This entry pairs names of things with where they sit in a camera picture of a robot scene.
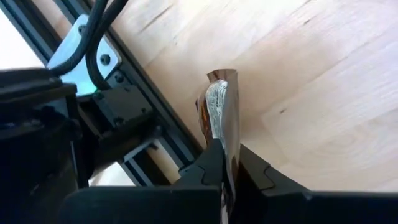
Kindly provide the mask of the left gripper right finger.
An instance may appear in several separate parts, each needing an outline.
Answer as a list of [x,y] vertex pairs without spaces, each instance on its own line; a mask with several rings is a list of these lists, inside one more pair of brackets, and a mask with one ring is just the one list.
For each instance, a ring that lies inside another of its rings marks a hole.
[[273,168],[267,161],[248,149],[245,145],[240,148],[241,168],[254,182],[260,191],[271,192],[301,192],[308,191],[298,182],[290,179]]

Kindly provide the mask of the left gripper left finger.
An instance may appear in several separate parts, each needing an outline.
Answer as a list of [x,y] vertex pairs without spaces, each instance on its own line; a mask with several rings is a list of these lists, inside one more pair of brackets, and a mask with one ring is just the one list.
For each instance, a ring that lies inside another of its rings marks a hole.
[[223,180],[224,149],[219,139],[212,139],[200,157],[188,167],[174,185],[215,185]]

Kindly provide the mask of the orange spice packet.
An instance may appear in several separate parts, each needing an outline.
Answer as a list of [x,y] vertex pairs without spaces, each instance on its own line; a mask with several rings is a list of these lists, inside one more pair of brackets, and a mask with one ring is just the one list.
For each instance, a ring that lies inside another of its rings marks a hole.
[[229,224],[236,201],[240,157],[238,71],[224,68],[207,74],[210,84],[197,98],[201,131],[206,143],[219,139],[224,151],[221,224]]

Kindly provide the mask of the black aluminium table frame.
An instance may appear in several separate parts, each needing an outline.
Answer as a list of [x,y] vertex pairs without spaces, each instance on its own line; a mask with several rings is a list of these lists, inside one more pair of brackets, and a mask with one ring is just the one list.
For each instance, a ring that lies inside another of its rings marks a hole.
[[[0,0],[0,11],[16,27],[44,64],[42,68],[0,70],[0,143],[27,167],[38,185],[53,179],[68,152],[73,180],[86,187],[91,177],[117,162],[138,186],[170,185],[172,179],[155,160],[157,149],[170,157],[177,175],[201,153],[198,142],[172,109],[111,23],[127,0],[50,0],[73,24],[81,14],[88,22],[70,58],[47,68],[65,37],[60,37],[34,0]],[[122,62],[103,78],[97,50],[103,36]],[[77,86],[61,79],[85,58],[96,91],[78,96]]]

